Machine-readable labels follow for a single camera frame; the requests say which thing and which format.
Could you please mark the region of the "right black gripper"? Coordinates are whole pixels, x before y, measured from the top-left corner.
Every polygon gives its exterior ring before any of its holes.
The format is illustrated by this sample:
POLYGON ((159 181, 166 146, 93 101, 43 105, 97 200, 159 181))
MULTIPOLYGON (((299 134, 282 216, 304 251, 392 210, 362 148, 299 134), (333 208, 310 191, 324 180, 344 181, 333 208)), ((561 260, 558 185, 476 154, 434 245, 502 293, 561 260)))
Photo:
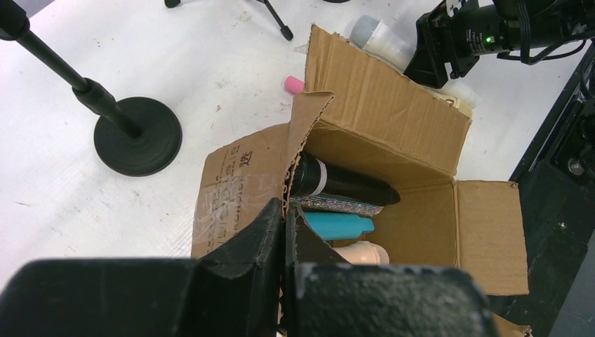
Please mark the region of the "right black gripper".
POLYGON ((417 43, 404 74, 417 84, 443 88, 465 77, 480 55, 493 52, 493 6, 441 1, 416 23, 417 43))

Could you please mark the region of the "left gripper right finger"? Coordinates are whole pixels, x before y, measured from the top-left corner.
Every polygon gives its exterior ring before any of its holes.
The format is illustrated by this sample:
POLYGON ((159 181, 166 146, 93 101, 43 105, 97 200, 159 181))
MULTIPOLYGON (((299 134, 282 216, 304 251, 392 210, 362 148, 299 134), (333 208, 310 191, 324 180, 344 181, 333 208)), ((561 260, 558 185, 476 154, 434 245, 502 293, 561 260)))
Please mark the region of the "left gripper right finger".
POLYGON ((497 336, 488 299, 465 271, 435 265, 354 265, 286 214, 288 336, 497 336))

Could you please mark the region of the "clip mic stand round base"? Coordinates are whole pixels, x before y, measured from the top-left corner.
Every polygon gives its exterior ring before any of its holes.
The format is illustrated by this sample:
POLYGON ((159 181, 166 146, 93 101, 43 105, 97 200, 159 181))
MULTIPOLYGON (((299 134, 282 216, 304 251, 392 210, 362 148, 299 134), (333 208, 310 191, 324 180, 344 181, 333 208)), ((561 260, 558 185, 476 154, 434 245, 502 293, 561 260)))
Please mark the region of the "clip mic stand round base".
POLYGON ((1 39, 20 44, 66 81, 76 99, 98 115, 93 141, 106 166, 125 176, 142 177, 163 170, 177 157, 182 127, 168 106, 146 97, 116 100, 34 34, 25 10, 14 1, 1 2, 1 39))

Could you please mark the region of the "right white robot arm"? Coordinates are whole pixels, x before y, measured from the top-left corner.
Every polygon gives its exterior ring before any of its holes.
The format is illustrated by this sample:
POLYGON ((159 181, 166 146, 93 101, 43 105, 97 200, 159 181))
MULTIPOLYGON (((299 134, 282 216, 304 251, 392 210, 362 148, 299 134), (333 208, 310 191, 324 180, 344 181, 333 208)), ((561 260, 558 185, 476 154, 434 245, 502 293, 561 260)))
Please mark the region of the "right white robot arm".
POLYGON ((443 88, 482 55, 534 65, 573 55, 594 38, 593 1, 442 1, 415 23, 417 45, 404 74, 443 88))

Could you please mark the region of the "white microphone grey head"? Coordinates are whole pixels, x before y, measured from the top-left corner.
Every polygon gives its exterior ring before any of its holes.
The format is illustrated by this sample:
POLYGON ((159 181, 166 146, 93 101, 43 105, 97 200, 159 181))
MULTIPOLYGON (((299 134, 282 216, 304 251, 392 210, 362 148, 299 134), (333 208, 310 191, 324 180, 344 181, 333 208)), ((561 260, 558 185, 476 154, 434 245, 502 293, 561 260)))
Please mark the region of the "white microphone grey head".
MULTIPOLYGON (((386 23, 369 15, 362 15, 355 21, 349 40, 362 51, 387 62, 400 74, 405 72, 415 52, 413 45, 398 37, 386 23)), ((442 88, 428 85, 425 88, 443 97, 457 98, 470 108, 480 103, 477 93, 458 80, 449 81, 442 88)))

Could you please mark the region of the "shock mount stand round base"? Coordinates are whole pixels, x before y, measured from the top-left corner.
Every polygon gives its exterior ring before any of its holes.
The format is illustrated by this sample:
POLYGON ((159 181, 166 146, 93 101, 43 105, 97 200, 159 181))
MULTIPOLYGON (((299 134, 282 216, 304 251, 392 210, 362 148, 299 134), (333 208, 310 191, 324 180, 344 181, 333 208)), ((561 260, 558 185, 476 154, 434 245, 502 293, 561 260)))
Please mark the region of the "shock mount stand round base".
POLYGON ((324 0, 325 2, 332 3, 332 4, 343 4, 347 3, 350 0, 324 0))

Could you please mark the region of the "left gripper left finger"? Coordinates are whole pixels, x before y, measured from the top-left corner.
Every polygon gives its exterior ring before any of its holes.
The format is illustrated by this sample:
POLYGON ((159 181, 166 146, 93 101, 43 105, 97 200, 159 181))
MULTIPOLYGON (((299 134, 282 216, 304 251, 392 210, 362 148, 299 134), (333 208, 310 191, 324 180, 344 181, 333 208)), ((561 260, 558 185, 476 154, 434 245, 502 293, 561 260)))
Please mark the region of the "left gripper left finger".
POLYGON ((1 292, 1 335, 274 336, 281 208, 199 259, 32 261, 1 292))

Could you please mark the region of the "brown cardboard box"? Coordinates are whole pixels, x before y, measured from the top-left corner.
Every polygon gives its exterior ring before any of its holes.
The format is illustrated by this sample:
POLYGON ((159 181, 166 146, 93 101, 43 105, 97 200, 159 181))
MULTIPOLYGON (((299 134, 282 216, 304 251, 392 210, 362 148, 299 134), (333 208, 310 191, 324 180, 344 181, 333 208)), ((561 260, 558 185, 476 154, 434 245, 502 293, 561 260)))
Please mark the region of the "brown cardboard box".
POLYGON ((472 118, 360 51, 311 29, 305 90, 287 124, 206 158, 191 255, 202 257, 245 228, 298 181, 298 153, 389 183, 400 194, 366 239, 393 263, 460 267, 488 295, 526 295, 528 267, 516 183, 456 180, 472 118))

